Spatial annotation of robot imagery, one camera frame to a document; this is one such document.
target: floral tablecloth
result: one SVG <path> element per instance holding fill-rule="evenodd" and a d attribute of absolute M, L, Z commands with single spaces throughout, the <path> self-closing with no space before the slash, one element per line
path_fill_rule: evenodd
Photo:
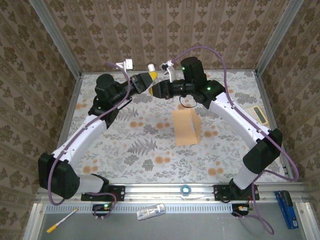
<path fill-rule="evenodd" d="M 207 71 L 209 80 L 223 83 L 223 72 Z M 121 73 L 112 74 L 124 82 Z M 82 124 L 95 97 L 96 79 L 99 74 L 83 75 L 69 131 L 71 136 Z M 167 79 L 162 73 L 158 78 Z M 260 106 L 264 110 L 253 72 L 239 71 L 227 74 L 229 92 L 243 108 Z M 192 97 L 182 101 L 193 106 Z M 176 146 L 171 111 L 182 109 L 179 98 L 170 100 L 152 97 L 148 91 L 133 98 L 121 110 L 111 125 L 89 147 L 77 165 L 79 174 L 99 174 L 114 184 L 148 183 L 226 183 L 237 174 L 249 151 L 235 130 L 217 114 L 208 112 L 198 104 L 194 109 L 201 118 L 199 144 Z M 279 159 L 269 168 L 284 174 Z M 259 182 L 281 182 L 265 173 Z"/>

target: small plastic container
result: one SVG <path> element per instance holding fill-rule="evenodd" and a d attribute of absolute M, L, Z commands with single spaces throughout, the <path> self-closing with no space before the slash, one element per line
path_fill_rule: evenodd
<path fill-rule="evenodd" d="M 136 211 L 138 220 L 145 220 L 166 213 L 166 206 L 161 203 L 158 205 L 148 206 Z"/>

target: beige calculator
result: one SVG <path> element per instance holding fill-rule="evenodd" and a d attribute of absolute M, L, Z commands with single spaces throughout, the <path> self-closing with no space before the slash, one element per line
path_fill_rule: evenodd
<path fill-rule="evenodd" d="M 244 110 L 263 126 L 269 125 L 267 117 L 259 106 L 247 107 Z"/>

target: metal base plate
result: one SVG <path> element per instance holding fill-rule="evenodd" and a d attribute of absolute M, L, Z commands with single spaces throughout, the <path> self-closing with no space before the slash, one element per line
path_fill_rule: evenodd
<path fill-rule="evenodd" d="M 256 185 L 254 185 L 254 192 L 255 192 L 255 194 L 254 194 L 255 200 L 260 200 L 258 187 Z M 253 199 L 251 185 L 249 187 L 247 187 L 243 191 L 243 194 L 238 198 L 235 198 L 235 196 L 233 194 L 231 194 L 229 184 L 213 185 L 213 193 L 214 193 L 214 199 L 216 201 L 221 201 L 221 200 L 223 200 L 223 201 L 236 201 L 236 200 L 237 201 L 248 201 L 248 196 L 250 196 L 251 199 Z"/>
<path fill-rule="evenodd" d="M 125 200 L 126 186 L 123 185 L 110 185 L 109 193 L 116 196 L 118 202 L 123 202 Z M 113 197 L 110 195 L 102 196 L 93 196 L 89 194 L 82 194 L 81 201 L 90 201 L 90 202 L 112 202 Z"/>

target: small cardboard box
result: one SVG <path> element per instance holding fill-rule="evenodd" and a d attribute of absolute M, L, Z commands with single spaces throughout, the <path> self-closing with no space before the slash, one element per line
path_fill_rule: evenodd
<path fill-rule="evenodd" d="M 193 108 L 171 112 L 177 146 L 200 143 L 201 119 Z"/>

